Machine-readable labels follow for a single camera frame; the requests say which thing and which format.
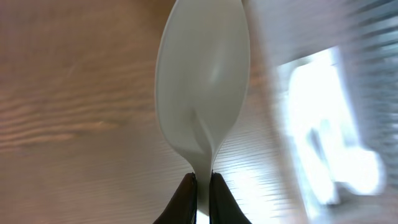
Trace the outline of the white plastic spoon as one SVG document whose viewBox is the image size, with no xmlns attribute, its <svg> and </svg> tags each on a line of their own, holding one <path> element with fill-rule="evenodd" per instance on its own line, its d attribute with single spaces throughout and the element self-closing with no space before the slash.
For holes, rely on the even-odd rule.
<svg viewBox="0 0 398 224">
<path fill-rule="evenodd" d="M 193 168 L 203 213 L 215 158 L 243 107 L 250 59 L 241 0 L 175 2 L 157 55 L 155 110 L 165 140 Z"/>
</svg>

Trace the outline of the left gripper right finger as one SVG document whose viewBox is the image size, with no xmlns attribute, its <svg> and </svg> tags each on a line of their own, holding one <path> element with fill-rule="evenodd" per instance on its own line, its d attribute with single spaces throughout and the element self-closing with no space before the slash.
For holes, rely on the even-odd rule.
<svg viewBox="0 0 398 224">
<path fill-rule="evenodd" d="M 220 173 L 212 173 L 209 190 L 210 224 L 251 224 Z"/>
</svg>

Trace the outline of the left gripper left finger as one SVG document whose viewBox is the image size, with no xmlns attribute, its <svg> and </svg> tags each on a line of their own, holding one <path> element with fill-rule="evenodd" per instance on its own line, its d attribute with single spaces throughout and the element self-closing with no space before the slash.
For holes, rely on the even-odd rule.
<svg viewBox="0 0 398 224">
<path fill-rule="evenodd" d="M 196 176 L 187 173 L 154 224 L 196 224 L 197 195 Z"/>
</svg>

